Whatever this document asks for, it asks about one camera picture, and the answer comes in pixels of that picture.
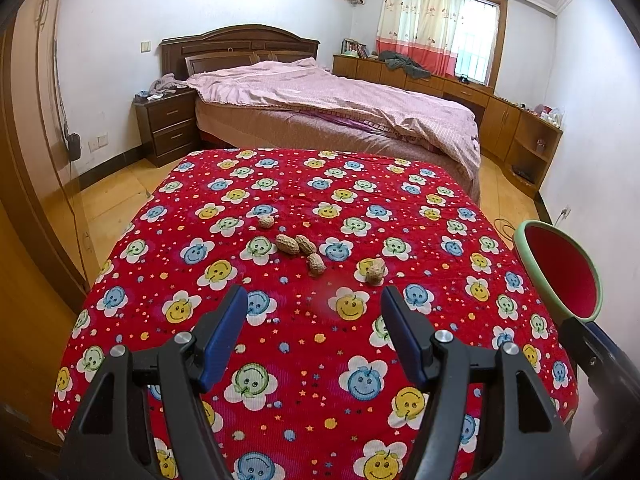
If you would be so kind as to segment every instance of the coiled cable on floor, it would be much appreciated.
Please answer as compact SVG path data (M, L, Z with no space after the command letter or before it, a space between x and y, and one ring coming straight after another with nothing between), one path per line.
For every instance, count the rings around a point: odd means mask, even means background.
M516 232L516 228L506 218L496 218L494 220L494 228L502 238L513 243L513 234Z

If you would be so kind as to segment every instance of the metal screw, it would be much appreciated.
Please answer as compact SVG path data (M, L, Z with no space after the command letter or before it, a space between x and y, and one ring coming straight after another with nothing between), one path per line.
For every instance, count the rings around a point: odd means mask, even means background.
M507 341L504 345L502 345L502 350L504 350L509 355L516 355L520 351L518 345L511 341Z
M127 351L127 348L124 345L116 345L111 347L111 350L109 350L109 354L111 355L111 357L122 357L124 355L124 352Z
M453 341L453 334L449 330L438 330L435 336L436 341L441 343L451 343Z
M178 332L174 336L174 341L177 342L178 345L184 345L191 341L192 338L193 335L191 335L191 332Z

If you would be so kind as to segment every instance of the wooden desk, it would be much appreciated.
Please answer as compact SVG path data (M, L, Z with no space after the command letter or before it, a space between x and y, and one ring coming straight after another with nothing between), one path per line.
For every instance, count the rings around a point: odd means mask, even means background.
M466 106L476 116L481 153L500 166L504 176L527 196L533 198L540 190L562 130L494 96L494 89L436 75L429 79L412 79L402 69L389 70L384 62L351 56L335 55L333 73L433 95ZM545 143L542 153L536 151L539 139ZM532 182L515 174L514 166L527 173Z

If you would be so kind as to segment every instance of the pink blanket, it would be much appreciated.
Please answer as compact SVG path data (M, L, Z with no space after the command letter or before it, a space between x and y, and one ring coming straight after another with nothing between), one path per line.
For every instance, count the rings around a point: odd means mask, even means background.
M206 103L335 112L388 126L398 138L441 149L465 168L469 178L478 174L478 128L468 108L416 92L336 77L312 58L294 63L263 61L196 74L187 85Z

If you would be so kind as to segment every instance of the white wall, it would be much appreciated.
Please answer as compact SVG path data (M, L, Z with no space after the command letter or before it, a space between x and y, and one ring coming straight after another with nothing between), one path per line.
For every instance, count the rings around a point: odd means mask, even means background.
M609 0L574 0L558 16L547 101L565 108L564 135L541 194L559 226L592 257L604 288L598 324L640 363L640 48ZM594 434L593 396L580 383L572 435Z
M384 0L355 7L351 38L375 50ZM507 27L496 95L530 108L544 101L555 47L555 19L522 0L508 0Z
M160 75L158 43L229 25L261 23L321 42L331 66L351 30L345 0L62 0L58 66L70 131L82 136L80 173L140 144L133 95ZM140 53L140 42L152 51ZM89 154L91 137L109 145Z

